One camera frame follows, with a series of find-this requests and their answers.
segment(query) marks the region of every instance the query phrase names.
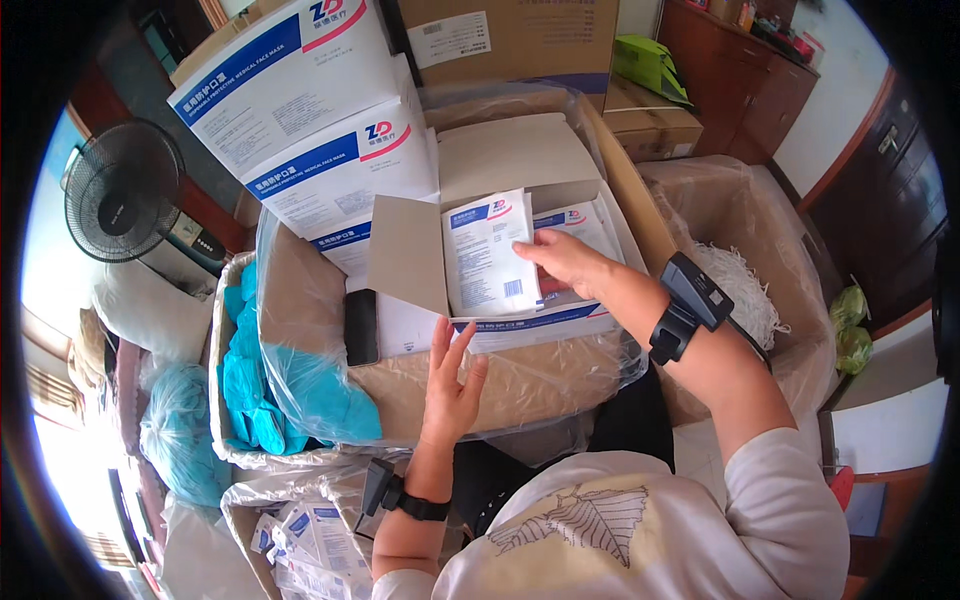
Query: black wrist strap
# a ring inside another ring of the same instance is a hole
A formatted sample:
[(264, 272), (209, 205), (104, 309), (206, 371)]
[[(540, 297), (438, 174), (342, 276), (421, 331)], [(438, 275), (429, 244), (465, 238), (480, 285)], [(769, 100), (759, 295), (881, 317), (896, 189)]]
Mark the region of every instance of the black wrist strap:
[(671, 360), (680, 360), (696, 330), (696, 317), (671, 300), (650, 336), (650, 358), (661, 367)]
[(400, 509), (418, 521), (446, 520), (446, 514), (450, 512), (449, 502), (438, 504), (405, 492), (403, 490), (403, 478), (396, 474), (391, 476), (380, 506), (388, 511)]
[(423, 498), (417, 498), (407, 492), (400, 495), (396, 506), (418, 521), (443, 521), (450, 512), (450, 503), (437, 504)]

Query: woman's right hand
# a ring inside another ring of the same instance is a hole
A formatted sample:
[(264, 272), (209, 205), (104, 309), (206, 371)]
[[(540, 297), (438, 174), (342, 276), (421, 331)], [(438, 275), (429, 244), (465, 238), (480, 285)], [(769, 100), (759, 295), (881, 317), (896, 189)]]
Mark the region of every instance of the woman's right hand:
[(558, 281), (573, 288), (580, 298), (596, 298), (617, 264), (567, 233), (540, 229), (533, 244), (514, 242), (520, 258), (532, 260)]

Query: wrist-mounted barcode scanner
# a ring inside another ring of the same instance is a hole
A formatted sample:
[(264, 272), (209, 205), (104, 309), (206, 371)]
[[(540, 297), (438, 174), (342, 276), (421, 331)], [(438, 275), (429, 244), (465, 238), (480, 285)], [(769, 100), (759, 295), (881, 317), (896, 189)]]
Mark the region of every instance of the wrist-mounted barcode scanner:
[(364, 516), (376, 514), (377, 507), (383, 507), (388, 511), (400, 509), (418, 521), (446, 520), (446, 514), (450, 512), (449, 502), (438, 504), (405, 492), (403, 477), (394, 473), (394, 464), (379, 458), (371, 459), (370, 465), (367, 466), (367, 479), (363, 485), (361, 507), (363, 512), (353, 526), (353, 533), (368, 540), (372, 538), (360, 533), (357, 528), (360, 527)]
[(650, 336), (653, 347), (650, 358), (655, 363), (663, 366), (671, 360), (679, 361), (697, 327), (702, 325), (707, 331), (716, 331), (726, 321), (750, 342), (767, 370), (773, 372), (767, 353), (731, 318), (733, 300), (683, 252), (677, 252), (667, 261), (660, 285), (670, 293), (670, 305)]

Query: woman's arm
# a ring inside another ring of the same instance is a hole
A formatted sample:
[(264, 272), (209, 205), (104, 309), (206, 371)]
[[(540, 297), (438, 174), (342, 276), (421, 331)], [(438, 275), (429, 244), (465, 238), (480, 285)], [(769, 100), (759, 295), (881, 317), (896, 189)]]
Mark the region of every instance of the woman's arm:
[[(423, 427), (404, 475), (403, 489), (438, 504), (450, 501), (453, 446), (476, 421), (480, 393), (487, 378), (487, 357), (477, 356), (467, 374), (467, 383), (460, 385), (457, 381), (464, 350), (475, 332), (476, 324), (469, 324), (451, 345), (453, 325), (440, 317), (433, 333)], [(373, 579), (402, 568), (439, 575), (437, 559), (445, 526), (445, 522), (418, 521), (401, 510), (386, 514), (373, 540)]]
[[(650, 349), (650, 336), (670, 303), (658, 282), (553, 229), (538, 231), (535, 242), (514, 243), (514, 250), (582, 298), (603, 302)], [(750, 344), (728, 324), (712, 333), (699, 327), (680, 361), (667, 363), (666, 370), (709, 408), (724, 464), (764, 431), (797, 428), (777, 382)]]

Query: barcode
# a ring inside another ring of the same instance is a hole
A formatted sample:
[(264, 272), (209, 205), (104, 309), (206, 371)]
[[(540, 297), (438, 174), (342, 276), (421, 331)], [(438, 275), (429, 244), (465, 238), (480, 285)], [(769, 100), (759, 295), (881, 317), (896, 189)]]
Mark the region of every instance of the barcode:
[(347, 559), (342, 556), (331, 556), (330, 559), (330, 569), (334, 571), (346, 571), (350, 568), (350, 565), (347, 563)]
[(523, 283), (519, 279), (507, 281), (503, 284), (503, 297), (519, 296), (523, 293)]

